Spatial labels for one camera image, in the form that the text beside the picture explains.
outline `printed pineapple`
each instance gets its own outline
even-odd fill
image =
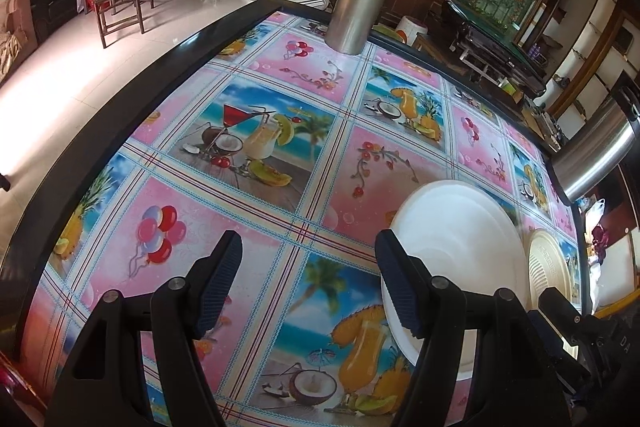
[[[389,410],[390,413],[394,413],[400,409],[404,393],[406,393],[406,390],[409,388],[411,372],[409,371],[409,361],[400,353],[400,350],[395,346],[392,346],[391,350],[394,353],[392,366],[380,375],[373,388],[371,397],[374,399],[383,399],[389,396],[395,396],[396,402]]]
[[[426,94],[421,95],[419,101],[424,110],[424,116],[420,117],[420,124],[416,126],[416,129],[421,134],[439,142],[442,138],[442,130],[436,117],[440,111],[440,104]]]
[[[84,216],[89,211],[100,206],[107,191],[113,186],[111,170],[111,168],[103,169],[98,174],[89,190],[82,196],[80,203],[78,203],[74,213],[71,214],[67,221],[65,229],[60,234],[60,238],[53,248],[53,253],[59,255],[63,261],[69,259],[78,247],[82,235],[82,227],[84,226]]]

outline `white plate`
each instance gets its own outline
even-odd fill
[[[423,185],[401,205],[391,229],[431,275],[486,295],[510,288],[529,309],[529,270],[520,236],[500,205],[479,188],[455,180]],[[394,340],[415,365],[422,340],[400,324],[384,280],[382,302]],[[476,332],[467,330],[458,380],[472,376],[475,352]]]

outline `plate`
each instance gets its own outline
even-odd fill
[[[529,286],[532,309],[538,307],[540,295],[549,287],[558,288],[558,291],[570,301],[571,276],[558,241],[546,230],[535,229],[527,237],[526,250],[529,254]],[[578,346],[570,346],[564,339],[562,342],[564,350],[577,359]]]
[[[421,259],[432,275],[486,295],[510,288],[524,308],[530,308],[527,257],[520,236],[500,205],[479,188],[456,180],[423,185],[401,205],[391,229],[405,252]],[[400,324],[384,280],[382,301],[396,344],[415,365],[422,340]],[[467,330],[458,380],[471,378],[475,352],[476,332]]]

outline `plastic bag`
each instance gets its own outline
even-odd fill
[[[593,203],[593,206],[584,214],[584,229],[587,232],[587,236],[591,237],[591,232],[596,225],[602,219],[604,215],[604,200],[598,200]]]

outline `metal screw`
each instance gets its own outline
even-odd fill
[[[449,279],[440,275],[436,275],[436,277],[433,277],[431,279],[431,284],[433,284],[433,287],[437,288],[438,290],[444,290],[444,288],[447,288],[449,286]]]
[[[118,297],[120,297],[120,294],[117,292],[117,290],[109,290],[102,296],[102,300],[105,302],[113,302],[118,300]]]
[[[169,289],[179,290],[181,288],[184,288],[185,284],[186,284],[186,281],[184,280],[183,277],[174,277],[169,281]]]
[[[500,288],[498,290],[498,295],[506,301],[513,301],[513,298],[515,297],[515,294],[508,288]]]

